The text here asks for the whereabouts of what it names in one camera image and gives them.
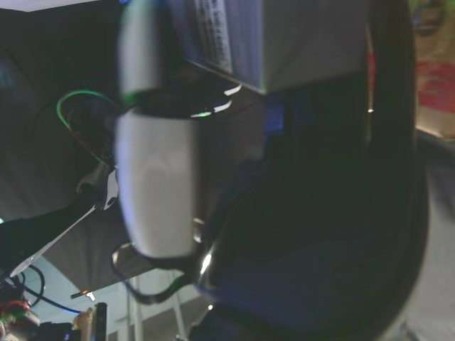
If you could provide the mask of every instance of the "white ceiling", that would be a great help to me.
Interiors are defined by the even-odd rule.
[[[18,11],[31,12],[90,1],[97,0],[0,0],[0,9],[16,9]]]

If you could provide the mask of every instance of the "barcode label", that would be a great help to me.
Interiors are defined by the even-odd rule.
[[[196,0],[196,11],[205,59],[232,73],[225,0]]]

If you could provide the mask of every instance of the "green cable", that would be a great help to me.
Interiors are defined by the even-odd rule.
[[[90,96],[95,96],[95,97],[99,97],[99,98],[102,98],[103,100],[105,100],[106,102],[109,102],[110,104],[113,104],[114,106],[118,107],[118,105],[112,101],[109,97],[107,96],[104,96],[102,93],[100,92],[96,92],[96,91],[93,91],[93,90],[74,90],[74,91],[71,91],[67,94],[65,94],[63,97],[61,97],[58,102],[57,102],[57,105],[56,105],[56,109],[57,109],[57,115],[58,115],[58,118],[62,121],[62,123],[66,126],[66,128],[72,133],[74,134],[73,130],[71,129],[71,126],[70,124],[67,122],[67,120],[65,119],[65,117],[63,116],[63,111],[62,111],[62,107],[63,107],[63,103],[71,98],[71,97],[74,97],[74,96],[78,96],[78,95],[82,95],[82,94],[87,94],[87,95],[90,95]],[[79,144],[91,155],[93,156],[98,162],[102,163],[103,165],[106,165],[108,166],[108,164],[106,163],[106,161],[102,160],[91,148],[89,148],[88,146],[86,146],[85,144],[81,143],[80,141],[78,141]]]

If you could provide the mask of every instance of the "cable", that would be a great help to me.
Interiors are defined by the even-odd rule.
[[[62,310],[65,310],[65,311],[68,311],[69,313],[73,313],[73,314],[80,314],[80,311],[79,310],[74,310],[74,309],[71,309],[69,307],[65,307],[64,305],[61,305],[61,304],[58,304],[57,302],[54,302],[52,301],[51,299],[45,297],[45,296],[40,296],[39,293],[31,290],[28,286],[23,286],[25,291],[27,291],[28,293],[32,294],[33,296],[35,297],[38,297],[40,298],[41,300],[43,300],[44,302],[46,303],[49,303],[50,305],[53,305],[54,307],[56,308],[59,308],[59,309],[62,309]]]
[[[126,249],[127,247],[131,247],[133,244],[132,243],[123,243],[116,247],[114,251],[112,252],[112,257],[111,257],[111,267],[113,272],[117,275],[117,277],[120,279],[120,281],[125,285],[127,290],[129,291],[130,294],[134,296],[137,302],[145,305],[151,305],[155,303],[161,303],[170,298],[173,294],[175,294],[178,290],[183,288],[184,286],[187,286],[188,284],[191,284],[191,278],[188,275],[181,275],[178,278],[176,278],[171,285],[165,289],[164,291],[157,293],[157,294],[144,294],[141,293],[140,291],[136,290],[135,288],[132,287],[132,285],[128,282],[128,278],[123,275],[118,269],[117,269],[117,260],[119,256],[119,251],[121,249]]]
[[[71,125],[69,121],[67,120],[67,117],[63,114],[63,103],[70,99],[71,97],[78,96],[78,95],[89,95],[89,96],[95,96],[102,98],[106,102],[109,102],[110,104],[113,104],[114,106],[118,107],[118,105],[112,101],[109,97],[104,96],[100,92],[96,92],[93,90],[75,90],[71,91],[67,94],[65,94],[63,97],[61,97],[56,105],[56,110],[57,110],[57,115],[58,118],[62,121],[62,123],[66,126],[66,128],[70,131],[71,135],[73,138],[91,155],[93,156],[98,162],[108,166],[108,163],[103,160],[95,151],[93,151],[92,148],[88,145],[87,141],[85,141],[81,136],[78,136],[73,129],[71,128]]]
[[[33,302],[31,304],[31,307],[34,307],[36,306],[39,301],[41,301],[41,298],[43,297],[43,294],[44,294],[44,288],[46,286],[46,281],[44,280],[44,275],[43,275],[43,272],[41,272],[40,269],[38,269],[36,266],[34,265],[30,265],[29,266],[30,269],[33,269],[37,274],[38,276],[40,276],[40,281],[41,281],[41,287],[40,287],[40,292],[39,292],[39,296],[37,297],[37,299],[35,300],[35,302]],[[23,282],[23,286],[25,288],[25,275],[24,275],[24,282]]]

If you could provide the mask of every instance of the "gray box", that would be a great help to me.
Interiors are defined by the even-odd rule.
[[[359,70],[368,0],[170,0],[186,58],[262,94]]]

